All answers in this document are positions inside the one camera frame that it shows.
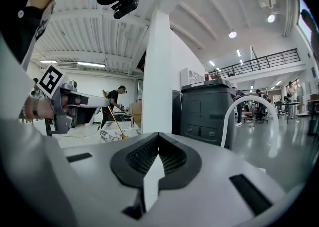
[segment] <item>railing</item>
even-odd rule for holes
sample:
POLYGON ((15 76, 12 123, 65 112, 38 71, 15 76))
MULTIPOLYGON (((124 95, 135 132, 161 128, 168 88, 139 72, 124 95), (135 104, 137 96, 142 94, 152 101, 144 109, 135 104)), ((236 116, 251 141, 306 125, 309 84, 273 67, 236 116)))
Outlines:
POLYGON ((209 74, 212 79, 223 79, 298 61, 300 58, 295 48, 214 70, 209 74))

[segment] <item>fluorescent light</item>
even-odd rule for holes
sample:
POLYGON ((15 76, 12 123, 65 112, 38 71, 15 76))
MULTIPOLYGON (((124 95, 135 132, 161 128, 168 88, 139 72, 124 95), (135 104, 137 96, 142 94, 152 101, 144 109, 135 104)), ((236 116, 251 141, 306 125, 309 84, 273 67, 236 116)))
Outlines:
POLYGON ((95 66, 95 67, 103 67, 105 68, 105 64, 100 63, 93 63, 93 62, 78 62, 79 65, 86 65, 86 66, 95 66))
POLYGON ((57 63, 56 60, 40 60, 42 63, 57 63))
POLYGON ((274 16, 273 14, 271 14, 271 15, 267 18, 267 21, 268 21, 269 23, 275 21, 275 16, 274 16))
POLYGON ((229 37, 230 38, 235 38, 237 36, 237 32, 236 31, 232 31, 229 33, 229 37))

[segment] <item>black slot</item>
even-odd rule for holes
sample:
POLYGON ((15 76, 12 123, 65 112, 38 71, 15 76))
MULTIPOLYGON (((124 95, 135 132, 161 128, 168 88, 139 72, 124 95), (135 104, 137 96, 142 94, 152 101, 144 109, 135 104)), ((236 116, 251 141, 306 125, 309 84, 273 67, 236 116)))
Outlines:
POLYGON ((255 215, 272 206, 272 203, 243 174, 229 179, 255 215))
POLYGON ((72 156, 67 156, 66 159, 68 160, 69 163, 71 163, 75 161, 81 161, 90 157, 92 157, 92 155, 89 153, 81 153, 81 154, 76 154, 72 156))

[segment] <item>white pillar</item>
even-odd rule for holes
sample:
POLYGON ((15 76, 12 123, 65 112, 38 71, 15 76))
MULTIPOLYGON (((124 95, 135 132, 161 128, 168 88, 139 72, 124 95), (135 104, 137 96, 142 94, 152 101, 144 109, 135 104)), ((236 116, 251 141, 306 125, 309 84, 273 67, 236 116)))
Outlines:
POLYGON ((156 8, 152 14, 149 30, 143 80, 142 133, 171 133, 172 82, 169 16, 156 8))

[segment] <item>cable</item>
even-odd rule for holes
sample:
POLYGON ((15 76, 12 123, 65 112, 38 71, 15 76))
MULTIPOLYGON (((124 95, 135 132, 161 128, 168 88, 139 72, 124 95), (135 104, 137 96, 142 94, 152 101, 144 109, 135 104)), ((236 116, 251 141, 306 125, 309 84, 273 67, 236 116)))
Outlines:
POLYGON ((82 137, 89 137, 89 136, 92 136, 94 135, 95 133, 91 134, 91 135, 87 135, 87 136, 82 136, 82 137))
POLYGON ((223 130, 223 137, 221 139, 221 147, 225 147, 225 142, 226 142, 226 136, 227 136, 227 127, 228 127, 228 119, 230 116, 230 113, 233 111, 234 107, 236 105, 238 105, 239 103, 245 102, 245 101, 258 101, 261 104, 265 105, 267 107, 267 109, 271 112, 272 116, 273 116, 273 120, 274 120, 274 139, 271 143, 271 147, 270 150, 268 152, 268 157, 270 158, 274 158, 277 156, 278 153, 278 133, 279 133, 279 123, 278 123, 278 117, 277 117, 277 113, 274 109, 274 107, 265 99, 263 99, 262 97, 259 96, 253 96, 253 95, 249 95, 249 96, 244 96, 242 98, 239 98, 237 100, 234 101, 234 103, 232 105, 230 105, 230 107, 228 108, 226 115, 225 115, 225 119, 224 119, 224 130, 223 130))

